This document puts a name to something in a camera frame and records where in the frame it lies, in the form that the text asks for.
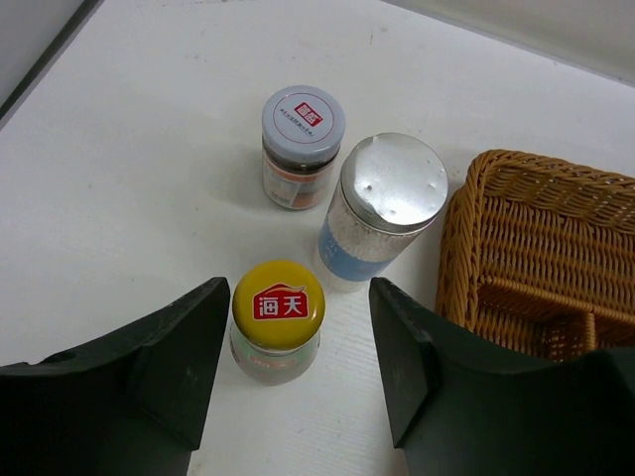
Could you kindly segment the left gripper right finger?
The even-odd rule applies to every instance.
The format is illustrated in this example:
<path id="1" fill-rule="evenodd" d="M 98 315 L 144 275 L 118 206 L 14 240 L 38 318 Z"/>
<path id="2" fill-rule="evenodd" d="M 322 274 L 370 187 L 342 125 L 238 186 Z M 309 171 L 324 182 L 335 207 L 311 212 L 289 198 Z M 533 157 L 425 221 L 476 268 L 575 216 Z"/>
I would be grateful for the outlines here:
<path id="1" fill-rule="evenodd" d="M 630 475 L 634 351 L 564 363 L 493 344 L 384 278 L 369 305 L 392 439 L 413 475 Z"/>

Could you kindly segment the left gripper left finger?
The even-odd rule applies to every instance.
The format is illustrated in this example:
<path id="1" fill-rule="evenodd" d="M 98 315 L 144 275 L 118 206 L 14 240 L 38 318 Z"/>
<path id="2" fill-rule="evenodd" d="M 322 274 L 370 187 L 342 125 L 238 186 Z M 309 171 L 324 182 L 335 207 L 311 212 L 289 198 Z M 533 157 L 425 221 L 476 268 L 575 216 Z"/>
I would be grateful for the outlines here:
<path id="1" fill-rule="evenodd" d="M 230 305 L 213 278 L 40 363 L 1 370 L 5 475 L 184 475 L 201 445 Z"/>

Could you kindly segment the red sauce bottle yellow cap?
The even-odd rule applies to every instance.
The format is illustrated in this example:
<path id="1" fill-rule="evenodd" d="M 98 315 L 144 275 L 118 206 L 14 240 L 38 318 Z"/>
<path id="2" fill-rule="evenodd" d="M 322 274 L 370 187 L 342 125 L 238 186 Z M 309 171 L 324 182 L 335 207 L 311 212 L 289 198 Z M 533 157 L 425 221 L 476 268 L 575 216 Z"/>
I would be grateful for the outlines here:
<path id="1" fill-rule="evenodd" d="M 324 293 L 309 269 L 288 260 L 256 266 L 242 277 L 232 298 L 234 361 L 265 385 L 297 379 L 317 357 L 324 315 Z"/>

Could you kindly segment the blue label jar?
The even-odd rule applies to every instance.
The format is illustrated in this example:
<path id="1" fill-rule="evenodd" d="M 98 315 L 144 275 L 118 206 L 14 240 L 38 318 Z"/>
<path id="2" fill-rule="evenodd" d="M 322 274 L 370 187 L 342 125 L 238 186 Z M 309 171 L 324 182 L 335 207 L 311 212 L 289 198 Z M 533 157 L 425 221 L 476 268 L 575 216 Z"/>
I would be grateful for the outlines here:
<path id="1" fill-rule="evenodd" d="M 317 238 L 318 275 L 336 291 L 363 288 L 434 223 L 447 194 L 445 165 L 423 141 L 401 133 L 360 141 Z"/>

